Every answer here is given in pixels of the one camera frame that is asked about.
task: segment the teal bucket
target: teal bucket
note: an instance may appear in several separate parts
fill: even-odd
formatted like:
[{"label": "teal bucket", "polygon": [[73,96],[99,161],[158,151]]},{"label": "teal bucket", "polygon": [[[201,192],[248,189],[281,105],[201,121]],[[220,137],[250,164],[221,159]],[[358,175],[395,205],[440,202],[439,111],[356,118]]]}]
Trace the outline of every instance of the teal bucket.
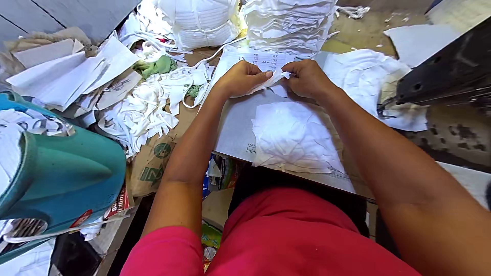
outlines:
[{"label": "teal bucket", "polygon": [[[7,109],[32,109],[66,122],[14,92],[0,92],[0,110]],[[74,128],[75,134],[68,137],[23,133],[21,163],[0,195],[0,220],[44,220],[47,229],[43,234],[49,234],[73,226],[82,217],[88,217],[84,223],[90,223],[104,215],[124,181],[124,151],[113,140]],[[44,241],[27,242],[1,254],[0,264]]]}]

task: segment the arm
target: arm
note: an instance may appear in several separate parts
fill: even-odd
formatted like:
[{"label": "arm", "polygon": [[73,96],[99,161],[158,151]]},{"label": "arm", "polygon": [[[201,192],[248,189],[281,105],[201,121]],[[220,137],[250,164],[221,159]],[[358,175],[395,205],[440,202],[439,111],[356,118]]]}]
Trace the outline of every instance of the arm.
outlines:
[{"label": "arm", "polygon": [[487,275],[491,215],[447,171],[336,87],[315,61],[284,71],[325,108],[370,189],[404,260],[424,275]]},{"label": "arm", "polygon": [[172,152],[142,236],[166,226],[184,226],[201,237],[203,177],[217,138],[223,105],[231,96],[244,95],[272,75],[272,72],[261,73],[257,66],[240,61],[213,86],[200,112]]}]

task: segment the pink shirt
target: pink shirt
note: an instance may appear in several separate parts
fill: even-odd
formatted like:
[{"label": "pink shirt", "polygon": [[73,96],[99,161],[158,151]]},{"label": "pink shirt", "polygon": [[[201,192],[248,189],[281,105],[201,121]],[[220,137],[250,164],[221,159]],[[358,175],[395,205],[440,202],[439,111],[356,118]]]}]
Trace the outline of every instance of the pink shirt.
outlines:
[{"label": "pink shirt", "polygon": [[[201,240],[164,227],[131,251],[122,276],[201,276]],[[304,190],[274,188],[248,197],[225,223],[206,275],[419,275],[331,203]]]}]

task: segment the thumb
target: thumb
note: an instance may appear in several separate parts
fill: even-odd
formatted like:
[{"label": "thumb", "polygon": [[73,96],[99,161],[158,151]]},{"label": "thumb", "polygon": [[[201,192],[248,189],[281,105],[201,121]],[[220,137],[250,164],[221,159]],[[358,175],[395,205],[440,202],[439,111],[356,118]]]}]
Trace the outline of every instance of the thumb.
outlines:
[{"label": "thumb", "polygon": [[252,86],[263,84],[273,76],[273,72],[266,71],[253,76],[249,76]]}]

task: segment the brown paper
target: brown paper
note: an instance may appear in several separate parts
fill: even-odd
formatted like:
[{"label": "brown paper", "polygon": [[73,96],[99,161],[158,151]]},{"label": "brown paper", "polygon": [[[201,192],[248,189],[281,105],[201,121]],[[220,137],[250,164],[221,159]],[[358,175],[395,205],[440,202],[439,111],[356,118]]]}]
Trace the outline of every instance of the brown paper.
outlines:
[{"label": "brown paper", "polygon": [[132,196],[145,196],[159,188],[170,153],[174,149],[175,131],[159,138],[153,136],[147,145],[141,147],[133,160],[133,169],[127,188]]}]

